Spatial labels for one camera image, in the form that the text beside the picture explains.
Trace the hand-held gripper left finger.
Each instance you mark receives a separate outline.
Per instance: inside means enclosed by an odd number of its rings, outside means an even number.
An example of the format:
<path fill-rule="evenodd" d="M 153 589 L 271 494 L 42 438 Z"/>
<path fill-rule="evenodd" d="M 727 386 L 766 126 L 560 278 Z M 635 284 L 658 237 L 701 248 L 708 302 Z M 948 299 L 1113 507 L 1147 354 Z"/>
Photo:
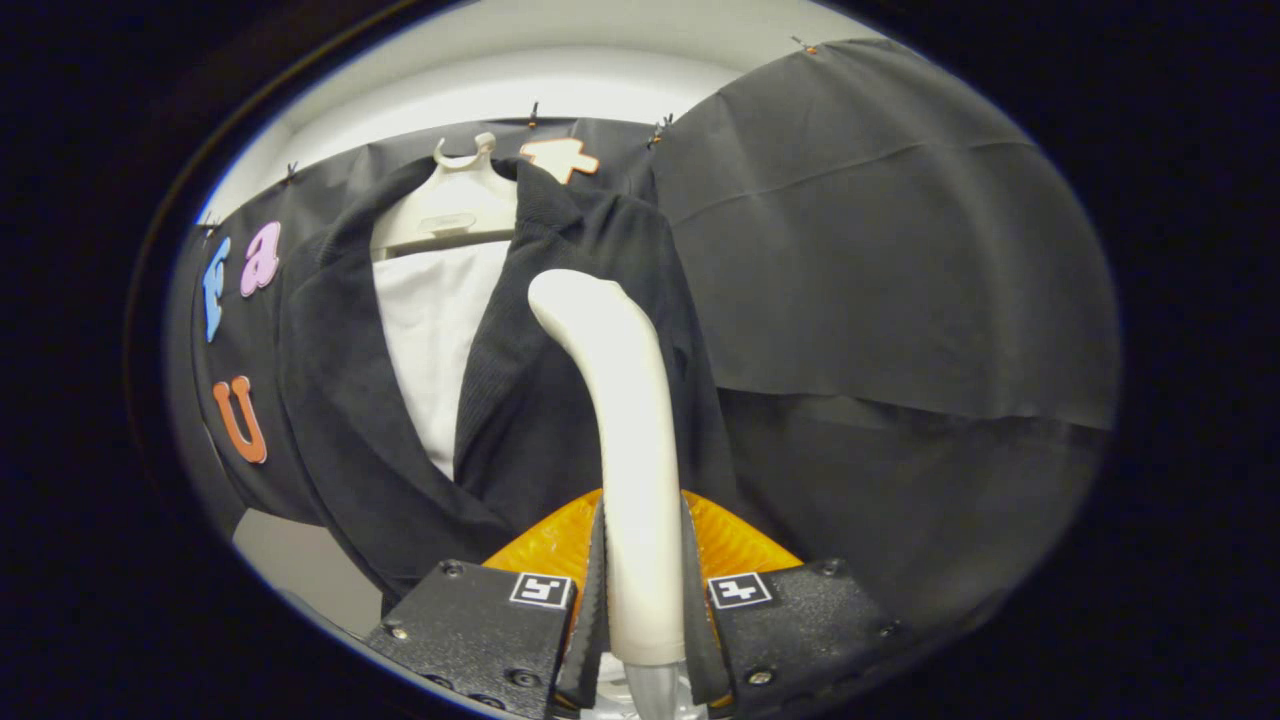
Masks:
<path fill-rule="evenodd" d="M 600 501 L 571 501 L 483 562 L 440 561 L 367 644 L 452 700 L 579 717 L 608 647 Z"/>

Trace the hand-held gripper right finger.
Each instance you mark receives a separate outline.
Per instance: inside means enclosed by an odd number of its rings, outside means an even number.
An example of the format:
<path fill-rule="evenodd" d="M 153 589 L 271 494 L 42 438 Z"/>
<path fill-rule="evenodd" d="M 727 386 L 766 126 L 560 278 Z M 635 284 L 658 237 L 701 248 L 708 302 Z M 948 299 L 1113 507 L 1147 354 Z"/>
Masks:
<path fill-rule="evenodd" d="M 684 492 L 684 624 L 692 697 L 713 717 L 823 717 L 881 678 L 901 621 L 842 559 L 803 561 Z"/>

